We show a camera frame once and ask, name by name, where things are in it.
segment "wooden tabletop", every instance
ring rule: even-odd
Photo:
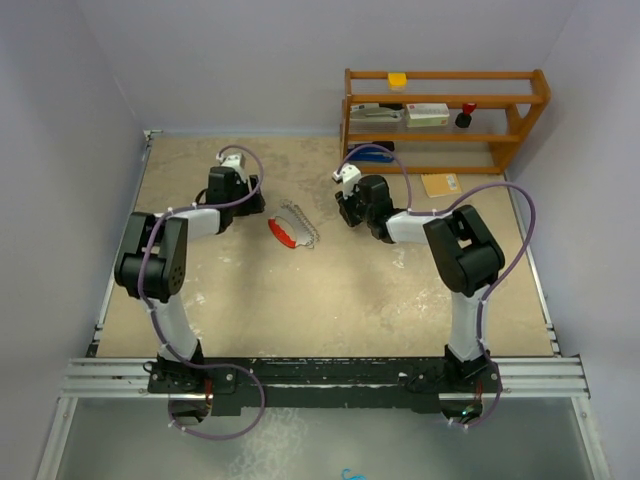
[[[365,225],[351,229],[344,223],[331,179],[339,157],[336,137],[159,137],[136,210],[190,204],[206,186],[216,152],[229,143],[246,145],[263,159],[267,207],[262,215],[234,219],[222,235],[189,244],[181,294],[206,356],[442,355],[451,299],[429,248],[387,245]],[[247,164],[255,173],[250,160]],[[402,177],[387,179],[396,206],[406,206]],[[500,177],[459,179],[468,191]],[[441,209],[455,199],[429,199],[418,176],[412,186],[416,209]],[[267,218],[282,199],[297,203],[320,232],[314,249],[290,250],[271,234]],[[507,191],[490,189],[468,203],[509,262],[522,240]],[[489,346],[499,356],[552,355],[526,260],[489,302]],[[152,357],[157,347],[140,304],[114,287],[98,356]]]

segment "floor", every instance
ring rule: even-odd
[[[431,253],[421,245],[387,245],[366,226],[349,228],[333,198],[339,158],[334,137],[159,137],[154,141],[136,210],[161,212],[188,205],[206,186],[216,152],[239,143],[264,161],[267,210],[234,220],[222,235],[189,245],[182,298],[206,356],[440,356],[451,322],[450,295]],[[401,158],[415,164],[415,147]],[[430,158],[486,163],[488,154],[456,150]],[[250,172],[255,169],[250,161]],[[499,180],[460,176],[463,191]],[[396,206],[406,205],[401,176],[388,181]],[[411,179],[416,209],[448,206],[429,199]],[[272,236],[267,218],[282,199],[300,205],[320,232],[314,249],[289,250]],[[509,195],[491,189],[474,205],[507,262],[521,245]],[[489,346],[498,356],[552,355],[531,269],[522,261],[489,307]],[[157,342],[142,307],[115,287],[98,356],[152,357]]]

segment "blue hook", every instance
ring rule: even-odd
[[[351,471],[350,468],[345,468],[342,471],[342,480],[367,480],[367,477],[365,477],[364,475],[356,475],[355,477],[345,477],[345,475],[350,471]]]

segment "blue object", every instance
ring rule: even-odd
[[[357,145],[351,145],[347,149],[347,153],[351,152]],[[366,147],[359,150],[353,157],[350,158],[354,162],[378,162],[378,163],[391,163],[393,157],[387,152],[381,152],[375,147]]]
[[[342,471],[342,480],[367,480],[367,477],[364,475],[356,475],[355,477],[345,477],[347,473],[351,472],[350,468],[345,468]]]

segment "gray wall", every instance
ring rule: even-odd
[[[617,478],[638,478],[640,3],[583,0],[543,69],[554,99],[511,169],[563,353],[581,353]]]
[[[142,129],[72,0],[0,6],[0,471],[37,469],[141,171]]]
[[[538,68],[575,0],[78,0],[145,128],[337,133],[343,71]]]

